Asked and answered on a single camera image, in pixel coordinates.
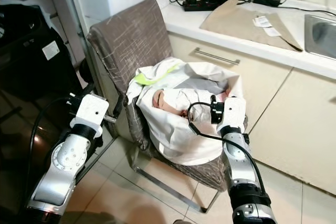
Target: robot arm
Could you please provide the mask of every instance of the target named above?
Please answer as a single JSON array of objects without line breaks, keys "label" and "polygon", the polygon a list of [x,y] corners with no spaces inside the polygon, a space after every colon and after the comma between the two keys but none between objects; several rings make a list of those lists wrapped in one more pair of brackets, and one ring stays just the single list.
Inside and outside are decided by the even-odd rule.
[{"label": "robot arm", "polygon": [[229,97],[217,103],[212,97],[212,123],[223,139],[222,161],[226,167],[225,180],[233,209],[233,222],[276,223],[271,201],[265,192],[260,172],[250,155],[249,138],[244,132],[246,101]]},{"label": "robot arm", "polygon": [[71,94],[70,105],[80,103],[71,131],[64,142],[51,154],[51,163],[35,191],[24,214],[32,223],[58,223],[75,188],[76,175],[87,159],[87,150],[94,138],[100,137],[100,124],[109,103],[96,95],[87,94],[81,100]]}]

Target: floor tile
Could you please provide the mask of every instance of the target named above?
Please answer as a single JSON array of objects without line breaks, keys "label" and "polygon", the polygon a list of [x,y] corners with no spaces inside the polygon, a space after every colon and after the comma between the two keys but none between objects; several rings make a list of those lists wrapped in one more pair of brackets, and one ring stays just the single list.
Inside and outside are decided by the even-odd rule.
[{"label": "floor tile", "polygon": [[[167,193],[165,190],[161,189],[159,186],[153,184],[148,179],[133,171],[130,167],[131,157],[133,157],[133,154],[134,148],[129,151],[127,156],[124,157],[114,171],[185,215],[188,209],[188,205],[186,203],[183,203],[179,199]],[[157,159],[149,160],[141,154],[139,154],[137,164],[150,175],[175,189],[180,194],[188,197],[189,199],[193,197],[197,185],[195,180],[176,171]]]},{"label": "floor tile", "polygon": [[197,224],[195,221],[187,218],[187,217],[184,217],[184,220],[183,221],[186,221],[186,222],[190,222],[190,224]]},{"label": "floor tile", "polygon": [[73,191],[66,212],[62,217],[62,224],[73,224],[89,205],[90,201],[111,175],[112,170],[97,162],[85,174]]},{"label": "floor tile", "polygon": [[85,167],[90,165],[97,157],[98,155],[96,153],[93,153],[93,155],[85,162]]},{"label": "floor tile", "polygon": [[[302,182],[287,177],[271,168],[258,164],[266,192],[272,204],[273,213],[278,223],[301,224]],[[194,198],[198,203],[208,206],[216,191],[198,184]],[[186,216],[198,224],[232,223],[230,198],[225,191],[218,197],[207,214],[201,214],[189,208]]]},{"label": "floor tile", "polygon": [[336,223],[336,197],[303,185],[302,224]]},{"label": "floor tile", "polygon": [[171,224],[183,215],[113,172],[76,224]]},{"label": "floor tile", "polygon": [[105,127],[105,125],[103,125],[103,146],[99,147],[96,149],[95,153],[99,154],[112,140],[112,136],[110,134],[110,132],[108,131],[108,129]]},{"label": "floor tile", "polygon": [[133,143],[128,140],[118,137],[100,157],[99,162],[114,170],[120,161],[126,156],[126,153],[132,145]]}]

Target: sink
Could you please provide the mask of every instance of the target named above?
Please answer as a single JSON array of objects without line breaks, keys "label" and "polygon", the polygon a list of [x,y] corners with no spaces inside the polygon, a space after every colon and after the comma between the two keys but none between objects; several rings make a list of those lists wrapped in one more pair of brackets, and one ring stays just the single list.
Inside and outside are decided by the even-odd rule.
[{"label": "sink", "polygon": [[304,24],[305,50],[336,60],[336,21],[305,15]]}]

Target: cabinet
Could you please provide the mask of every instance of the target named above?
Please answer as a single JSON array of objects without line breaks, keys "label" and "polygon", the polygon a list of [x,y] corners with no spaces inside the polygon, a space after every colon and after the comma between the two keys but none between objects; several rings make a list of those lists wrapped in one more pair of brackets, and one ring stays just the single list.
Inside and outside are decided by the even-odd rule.
[{"label": "cabinet", "polygon": [[336,80],[293,70],[250,134],[253,156],[336,195]]},{"label": "cabinet", "polygon": [[[175,57],[186,62],[207,61],[242,76],[244,97],[247,102],[248,128],[246,132],[250,132],[291,69],[288,66],[180,35],[169,34],[169,38]],[[213,59],[209,56],[195,53],[195,48],[199,48],[200,51],[206,54],[215,55],[222,59],[225,58],[230,61],[238,60],[240,62],[238,65],[234,65],[222,60]]]}]

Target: white countertop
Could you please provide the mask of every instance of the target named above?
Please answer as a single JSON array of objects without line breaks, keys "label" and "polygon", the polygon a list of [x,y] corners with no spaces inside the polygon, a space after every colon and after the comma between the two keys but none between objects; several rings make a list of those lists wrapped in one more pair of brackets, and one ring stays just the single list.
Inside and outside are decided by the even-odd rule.
[{"label": "white countertop", "polygon": [[[285,6],[295,6],[305,9],[326,9],[320,5],[308,4],[306,2],[296,0],[288,0]],[[332,16],[322,13],[309,13],[300,10],[271,8],[253,3],[244,4],[241,7],[264,13],[278,13],[280,19],[291,32],[301,48],[304,48],[305,43],[305,14],[314,14],[316,16],[334,19]],[[336,60],[334,59],[317,56],[305,51],[296,52],[292,50],[285,50],[250,40],[239,39],[200,29],[200,25],[210,13],[211,12],[185,12],[182,7],[177,5],[168,5],[162,9],[163,19],[167,30],[170,32],[336,79]]]}]

